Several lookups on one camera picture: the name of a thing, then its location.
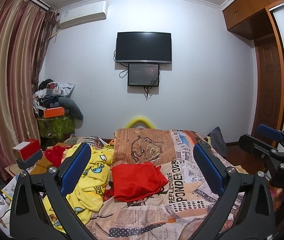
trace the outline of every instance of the wooden door frame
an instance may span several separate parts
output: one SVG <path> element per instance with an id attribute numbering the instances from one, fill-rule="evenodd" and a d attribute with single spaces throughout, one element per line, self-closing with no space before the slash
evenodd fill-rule
<path id="1" fill-rule="evenodd" d="M 276 39 L 276 44 L 277 44 L 277 48 L 278 48 L 278 54 L 279 54 L 279 58 L 280 58 L 280 68 L 281 68 L 281 101 L 280 101 L 280 112 L 279 112 L 279 116 L 278 116 L 278 121 L 277 121 L 277 125 L 276 125 L 276 129 L 277 130 L 282 130 L 283 128 L 283 124 L 284 124 L 284 47 L 282 45 L 282 40 L 279 34 L 279 30 L 277 29 L 277 25 L 274 21 L 274 18 L 270 12 L 270 9 L 280 5 L 281 3 L 284 3 L 284 0 L 278 0 L 268 6 L 266 6 L 266 12 L 269 16 L 269 20 L 271 21 L 272 27 L 273 27 L 273 31 L 274 31 L 274 35 L 272 34 L 271 36 L 275 36 Z M 256 41 L 261 41 L 264 39 L 267 39 L 269 37 L 271 37 L 270 35 L 266 35 L 264 37 L 261 37 L 259 39 L 254 40 L 254 42 Z M 258 109 L 259 109 L 259 101 L 260 101 L 260 89 L 261 89 L 261 74 L 260 74 L 260 61 L 259 61 L 259 53 L 258 53 L 258 49 L 255 46 L 255 51 L 256 51 L 256 60 L 257 60 L 257 98 L 256 98 L 256 109 L 255 109 L 255 117 L 254 117 L 254 123 L 253 123 L 253 129 L 252 129 L 252 133 L 251 135 L 254 135 L 254 131 L 256 129 L 256 122 L 257 122 L 257 114 L 258 114 Z"/>

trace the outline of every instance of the white air conditioner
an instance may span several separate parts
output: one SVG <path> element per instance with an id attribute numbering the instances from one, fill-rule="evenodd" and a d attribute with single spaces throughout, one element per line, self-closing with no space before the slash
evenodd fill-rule
<path id="1" fill-rule="evenodd" d="M 82 23 L 105 20 L 108 4 L 106 1 L 82 5 L 62 12 L 60 28 L 65 29 Z"/>

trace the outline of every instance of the yellow tube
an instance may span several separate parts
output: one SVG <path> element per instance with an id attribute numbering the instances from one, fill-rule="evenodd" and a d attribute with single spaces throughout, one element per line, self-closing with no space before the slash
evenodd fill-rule
<path id="1" fill-rule="evenodd" d="M 155 129 L 154 125 L 149 120 L 141 116 L 132 119 L 125 128 L 132 128 L 132 126 L 137 124 L 138 122 L 144 123 L 147 128 Z"/>

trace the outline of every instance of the yellow fleece clothing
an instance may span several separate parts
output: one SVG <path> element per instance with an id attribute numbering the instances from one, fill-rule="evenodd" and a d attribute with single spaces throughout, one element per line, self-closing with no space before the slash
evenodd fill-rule
<path id="1" fill-rule="evenodd" d="M 72 156 L 79 145 L 80 144 L 76 144 L 66 150 L 65 157 Z M 85 167 L 74 191 L 66 196 L 74 212 L 84 224 L 90 220 L 92 212 L 98 212 L 103 205 L 103 195 L 109 178 L 109 165 L 112 163 L 113 154 L 114 149 L 109 145 L 105 145 L 101 150 L 97 150 L 91 146 L 90 161 Z M 43 204 L 53 226 L 64 232 L 47 196 L 43 199 Z"/>

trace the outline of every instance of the television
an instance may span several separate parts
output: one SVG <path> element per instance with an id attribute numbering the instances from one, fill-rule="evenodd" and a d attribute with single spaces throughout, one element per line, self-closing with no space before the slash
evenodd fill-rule
<path id="1" fill-rule="evenodd" d="M 129 64 L 128 86 L 158 87 L 159 64 L 134 63 Z"/>
<path id="2" fill-rule="evenodd" d="M 172 63 L 171 34 L 156 32 L 118 33 L 115 62 Z"/>

